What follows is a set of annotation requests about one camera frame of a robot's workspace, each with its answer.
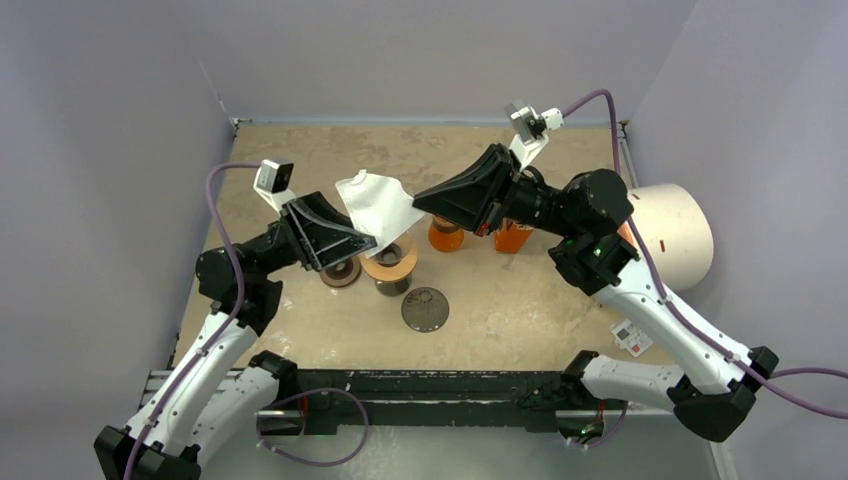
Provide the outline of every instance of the white cylinder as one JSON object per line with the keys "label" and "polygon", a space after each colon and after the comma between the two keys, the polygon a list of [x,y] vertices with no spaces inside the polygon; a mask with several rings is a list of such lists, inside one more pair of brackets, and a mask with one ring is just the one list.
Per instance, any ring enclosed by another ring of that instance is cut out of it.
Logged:
{"label": "white cylinder", "polygon": [[[663,282],[677,291],[700,282],[713,262],[713,233],[692,195],[678,185],[662,184],[635,188],[627,196]],[[627,224],[621,233],[631,240]]]}

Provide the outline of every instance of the white wall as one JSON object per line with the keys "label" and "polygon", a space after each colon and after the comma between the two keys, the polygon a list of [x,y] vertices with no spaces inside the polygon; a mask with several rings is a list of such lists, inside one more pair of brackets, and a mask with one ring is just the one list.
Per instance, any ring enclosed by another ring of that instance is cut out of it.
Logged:
{"label": "white wall", "polygon": [[419,123],[506,123],[514,99],[564,107],[599,86],[629,118],[695,3],[169,1],[231,116]]}
{"label": "white wall", "polygon": [[[700,0],[631,128],[643,184],[703,207],[715,263],[685,295],[781,366],[848,369],[848,5]],[[848,410],[848,385],[779,380]],[[846,478],[848,424],[759,394],[731,437],[743,479]]]}
{"label": "white wall", "polygon": [[0,465],[97,478],[165,366],[228,124],[160,1],[0,4]]}

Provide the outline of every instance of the stained surface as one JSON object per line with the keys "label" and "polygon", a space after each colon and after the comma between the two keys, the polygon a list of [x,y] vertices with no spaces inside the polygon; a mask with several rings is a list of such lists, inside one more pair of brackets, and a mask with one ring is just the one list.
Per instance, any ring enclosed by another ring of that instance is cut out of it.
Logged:
{"label": "stained surface", "polygon": [[[291,188],[298,194],[321,190],[343,210],[334,184],[359,169],[398,178],[414,194],[467,168],[493,142],[508,144],[513,133],[473,127],[287,127],[246,126],[231,160],[295,162]],[[534,165],[551,185],[575,174],[611,167],[609,131],[555,132]],[[275,212],[257,196],[249,171],[232,171],[218,201],[233,241],[264,231]],[[332,289],[318,274],[292,266],[271,276],[285,288],[277,316],[237,364],[262,350],[296,361],[301,368],[559,370],[582,350],[631,360],[613,342],[609,328],[621,316],[569,286],[553,268],[546,250],[556,237],[534,232],[517,255],[494,251],[492,238],[465,236],[454,253],[440,253],[427,241],[430,217],[410,229],[420,251],[412,288],[434,287],[450,302],[450,320],[422,335],[401,317],[403,296],[385,297],[364,272],[353,285]],[[221,244],[210,229],[206,248]],[[188,300],[177,346],[182,357],[197,334],[209,300]],[[639,357],[671,363],[660,347]]]}

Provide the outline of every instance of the white cloth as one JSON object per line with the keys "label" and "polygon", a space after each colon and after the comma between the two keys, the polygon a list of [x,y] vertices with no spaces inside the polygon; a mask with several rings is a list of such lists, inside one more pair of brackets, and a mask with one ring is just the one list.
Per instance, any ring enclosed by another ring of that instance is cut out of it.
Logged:
{"label": "white cloth", "polygon": [[336,190],[353,228],[377,239],[377,246],[365,252],[366,257],[391,245],[424,216],[423,211],[412,207],[412,197],[396,178],[360,170],[355,177],[336,182]]}

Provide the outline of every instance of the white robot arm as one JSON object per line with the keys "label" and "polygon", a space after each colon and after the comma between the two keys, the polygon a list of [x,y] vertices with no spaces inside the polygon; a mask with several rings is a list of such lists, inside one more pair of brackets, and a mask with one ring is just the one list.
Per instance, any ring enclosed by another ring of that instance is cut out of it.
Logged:
{"label": "white robot arm", "polygon": [[132,478],[197,479],[218,447],[256,411],[298,393],[297,365],[266,351],[210,401],[277,312],[283,283],[268,280],[270,273],[298,262],[320,271],[376,246],[374,237],[356,231],[320,193],[296,197],[288,190],[292,170],[290,162],[272,160],[258,168],[254,190],[280,218],[265,233],[233,245],[244,289],[241,308],[231,320],[238,280],[228,253],[216,248],[198,257],[198,290],[212,299],[212,312],[156,395],[123,428],[106,427],[95,440],[106,478],[129,473]]}
{"label": "white robot arm", "polygon": [[[646,260],[617,233],[633,206],[616,172],[583,172],[557,189],[528,168],[547,144],[548,131],[562,126],[559,110],[540,115],[514,103],[506,111],[517,132],[510,147],[490,145],[466,171],[416,195],[413,206],[481,236],[505,218],[561,236],[548,251],[560,275],[621,312],[677,362],[641,365],[584,351],[563,374],[572,394],[671,411],[701,437],[725,440],[750,411],[760,387],[738,363],[768,378],[777,357],[766,347],[750,349],[731,339],[667,287],[665,299],[660,297]],[[686,328],[665,305],[672,298],[694,328],[730,355]]]}

